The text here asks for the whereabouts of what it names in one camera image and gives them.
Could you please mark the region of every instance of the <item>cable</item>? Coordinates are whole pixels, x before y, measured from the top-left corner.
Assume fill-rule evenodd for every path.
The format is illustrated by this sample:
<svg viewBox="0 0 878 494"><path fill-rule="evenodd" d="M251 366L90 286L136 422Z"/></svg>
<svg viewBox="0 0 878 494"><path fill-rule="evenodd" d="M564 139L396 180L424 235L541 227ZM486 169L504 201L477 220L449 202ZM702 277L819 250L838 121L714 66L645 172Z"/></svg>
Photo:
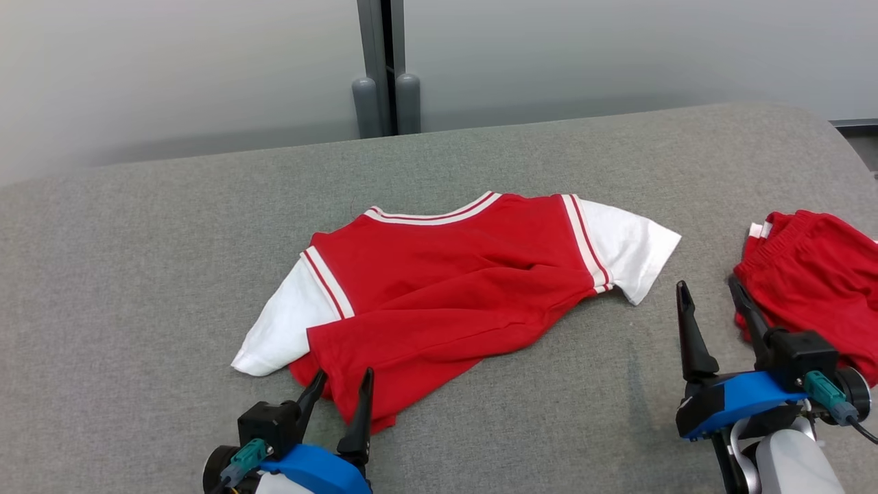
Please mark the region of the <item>cable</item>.
<svg viewBox="0 0 878 494"><path fill-rule="evenodd" d="M232 480L230 477L224 477L222 482L213 486L213 489L211 489L211 494L222 494L223 490L226 488L226 485L229 483L230 480Z"/></svg>
<svg viewBox="0 0 878 494"><path fill-rule="evenodd" d="M817 419L814 415L814 408L811 406L811 401L808 398L802 400L802 404L805 406L805 418L808 420L808 424L811 426L811 435L814 436L814 441L817 440Z"/></svg>
<svg viewBox="0 0 878 494"><path fill-rule="evenodd" d="M865 437L866 439L868 439L868 440L874 442L875 444L878 444L878 438L876 438L876 437L874 436L874 434L872 434L871 432L867 431L867 430L866 430L866 427L863 427L862 425L860 425L860 423L857 422L857 419L856 419L856 418L848 417L848 418L847 418L847 422L848 422L848 424L853 425L853 428L856 429L857 432L859 432L860 434L862 434L863 437Z"/></svg>

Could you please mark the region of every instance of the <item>white wall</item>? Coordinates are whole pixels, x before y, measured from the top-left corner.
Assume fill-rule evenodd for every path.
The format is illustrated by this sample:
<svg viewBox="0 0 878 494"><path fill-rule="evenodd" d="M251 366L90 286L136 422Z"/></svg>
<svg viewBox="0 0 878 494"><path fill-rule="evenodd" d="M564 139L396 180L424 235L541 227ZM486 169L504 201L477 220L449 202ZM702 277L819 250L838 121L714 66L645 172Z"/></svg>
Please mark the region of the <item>white wall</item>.
<svg viewBox="0 0 878 494"><path fill-rule="evenodd" d="M0 2L0 185L357 137L356 0Z"/></svg>
<svg viewBox="0 0 878 494"><path fill-rule="evenodd" d="M874 0L405 0L424 131L734 100L878 117Z"/></svg>

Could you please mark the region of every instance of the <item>red stripe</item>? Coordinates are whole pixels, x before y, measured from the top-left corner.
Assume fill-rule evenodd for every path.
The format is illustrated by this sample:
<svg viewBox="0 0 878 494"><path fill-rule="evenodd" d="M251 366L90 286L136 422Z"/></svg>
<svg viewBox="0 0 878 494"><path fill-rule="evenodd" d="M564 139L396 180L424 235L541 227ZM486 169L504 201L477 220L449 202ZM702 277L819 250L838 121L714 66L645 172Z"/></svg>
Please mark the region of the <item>red stripe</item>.
<svg viewBox="0 0 878 494"><path fill-rule="evenodd" d="M305 251L305 257L308 259L308 262L311 263L311 267L314 269L314 272L317 273L317 278L320 279L320 283L323 283L323 287L326 288L327 293L329 294L329 298L332 299L332 303L335 304L335 310L338 310L338 316L344 319L344 313L342 312L342 306L339 305L338 301L335 299L335 295L332 294L332 290L329 289L329 285L327 285L327 281L323 279L323 275L320 274L320 270L317 269L317 265L314 263L311 256L308 255L308 251Z"/></svg>
<svg viewBox="0 0 878 494"><path fill-rule="evenodd" d="M576 208L576 215L579 217L579 225L582 227L582 236L586 238L586 244L588 245L588 250L592 253L592 258L594 259L594 263L598 265L601 269L601 272L604 273L604 280L607 284L609 284L609 275L607 274L607 270L603 268L601 264L601 260L594 254L594 247L592 247L592 242L588 240L588 230L586 229L586 222L582 220L582 212L579 210L579 199L575 195L571 195L570 199L573 200L573 207Z"/></svg>
<svg viewBox="0 0 878 494"><path fill-rule="evenodd" d="M453 217L455 217L455 216L459 216L459 215L461 215L461 214L469 213L470 211L472 211L472 210L475 209L476 207L479 207L479 206L480 206L481 204L483 204L485 201L491 199L493 196L494 196L494 194L488 194L488 195L485 196L485 198L483 198L483 199L480 200L479 202L473 204L473 205L470 206L470 207L467 207L466 209L464 209L463 211L460 211L460 212L458 212L458 213L454 213L454 214L446 214L446 215L444 215L444 216L430 216L429 218L412 218L412 217L409 217L409 216L393 216L393 215L390 215L390 214L384 214L384 213L381 213L381 212L377 211L375 208L373 208L372 210L375 211L375 212L378 213L378 214L381 214L381 217L382 217L382 218L387 218L388 220L415 220L415 221L418 221L418 222L431 222L431 221L433 221L433 220L444 220L445 218L453 218Z"/></svg>

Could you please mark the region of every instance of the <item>clothing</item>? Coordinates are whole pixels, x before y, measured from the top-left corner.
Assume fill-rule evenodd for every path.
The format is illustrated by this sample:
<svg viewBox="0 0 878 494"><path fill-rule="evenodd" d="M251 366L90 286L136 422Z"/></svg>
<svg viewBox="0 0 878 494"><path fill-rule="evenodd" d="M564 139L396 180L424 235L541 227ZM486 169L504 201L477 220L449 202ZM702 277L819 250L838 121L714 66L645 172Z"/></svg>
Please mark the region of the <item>clothing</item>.
<svg viewBox="0 0 878 494"><path fill-rule="evenodd" d="M619 286L646 296L680 236L571 194L486 193L448 214L373 207L317 233L233 367L327 372L345 420L375 370L373 431L484 357L532 344L577 302Z"/></svg>
<svg viewBox="0 0 878 494"><path fill-rule="evenodd" d="M752 225L735 274L766 320L814 330L878 384L878 244L831 214L771 213ZM744 318L735 315L750 340Z"/></svg>

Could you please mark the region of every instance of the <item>gray cylinder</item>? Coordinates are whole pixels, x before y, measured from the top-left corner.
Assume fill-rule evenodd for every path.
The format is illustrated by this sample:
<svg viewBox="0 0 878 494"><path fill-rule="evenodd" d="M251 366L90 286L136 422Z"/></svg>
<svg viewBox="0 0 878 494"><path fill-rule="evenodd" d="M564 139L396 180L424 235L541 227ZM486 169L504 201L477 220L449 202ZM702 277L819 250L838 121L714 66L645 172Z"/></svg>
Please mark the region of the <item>gray cylinder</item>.
<svg viewBox="0 0 878 494"><path fill-rule="evenodd" d="M360 139L381 137L381 119L378 116L378 86L369 77L354 81L350 89L354 92L356 126Z"/></svg>
<svg viewBox="0 0 878 494"><path fill-rule="evenodd" d="M400 134L421 133L421 79L414 74L396 78L396 124Z"/></svg>

